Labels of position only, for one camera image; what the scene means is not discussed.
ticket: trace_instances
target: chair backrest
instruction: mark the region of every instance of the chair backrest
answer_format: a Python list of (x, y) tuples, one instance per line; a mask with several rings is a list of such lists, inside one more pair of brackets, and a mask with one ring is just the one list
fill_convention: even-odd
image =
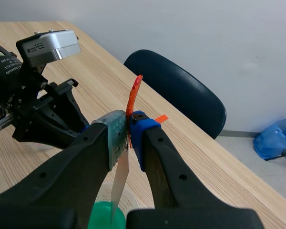
[(226, 112), (219, 98), (190, 73), (149, 51), (131, 54), (124, 65), (212, 138), (225, 125)]

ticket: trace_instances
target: orange tab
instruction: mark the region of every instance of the orange tab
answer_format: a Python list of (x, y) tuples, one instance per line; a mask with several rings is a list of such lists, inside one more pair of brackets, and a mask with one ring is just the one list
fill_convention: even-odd
[(133, 87), (129, 93), (129, 100), (128, 100), (128, 104), (126, 107), (126, 120), (127, 120), (127, 126), (129, 125), (129, 118), (133, 113), (133, 106), (134, 106), (134, 102), (135, 99), (137, 97), (141, 82), (142, 82), (143, 76), (139, 75), (137, 76), (137, 78), (134, 81)]
[(165, 122), (167, 119), (168, 119), (168, 117), (167, 117), (166, 115), (162, 115), (162, 116), (156, 118), (155, 121), (158, 122), (158, 123), (163, 123), (163, 122)]

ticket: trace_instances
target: wood grain surface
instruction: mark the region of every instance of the wood grain surface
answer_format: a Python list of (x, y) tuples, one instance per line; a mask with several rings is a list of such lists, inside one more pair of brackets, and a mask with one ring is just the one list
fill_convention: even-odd
[[(49, 82), (61, 83), (74, 78), (79, 86), (73, 94), (89, 122), (107, 112), (125, 110), (135, 75), (99, 46), (87, 34), (68, 22), (0, 22), (0, 45), (19, 56), (16, 41), (34, 31), (73, 29), (82, 52), (47, 65), (44, 76)], [(199, 127), (142, 82), (135, 110), (151, 118), (166, 114), (163, 130), (188, 166), (206, 187), (224, 202), (237, 207), (253, 208), (266, 228), (286, 229), (286, 199), (275, 192), (246, 166), (222, 148)], [(0, 132), (0, 193), (15, 185), (37, 166), (59, 152), (40, 150), (35, 144), (24, 145), (11, 136), (13, 127)], [(106, 180), (112, 180), (113, 172)], [(126, 186), (141, 207), (153, 207), (153, 198), (145, 173), (130, 152), (130, 173)]]

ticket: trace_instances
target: green bottle cap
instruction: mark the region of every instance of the green bottle cap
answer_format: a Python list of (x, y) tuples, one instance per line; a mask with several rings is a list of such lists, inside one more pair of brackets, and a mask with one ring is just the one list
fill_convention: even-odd
[(110, 223), (111, 217), (111, 202), (97, 202), (94, 204), (88, 229), (125, 229), (126, 220), (121, 209), (117, 208), (112, 224)]

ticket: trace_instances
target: blue gripper pad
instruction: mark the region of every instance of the blue gripper pad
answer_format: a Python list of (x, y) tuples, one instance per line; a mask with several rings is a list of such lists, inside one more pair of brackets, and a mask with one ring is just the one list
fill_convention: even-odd
[(119, 160), (127, 147), (126, 113), (122, 110), (112, 111), (94, 120), (93, 123), (103, 123), (108, 129), (109, 170)]

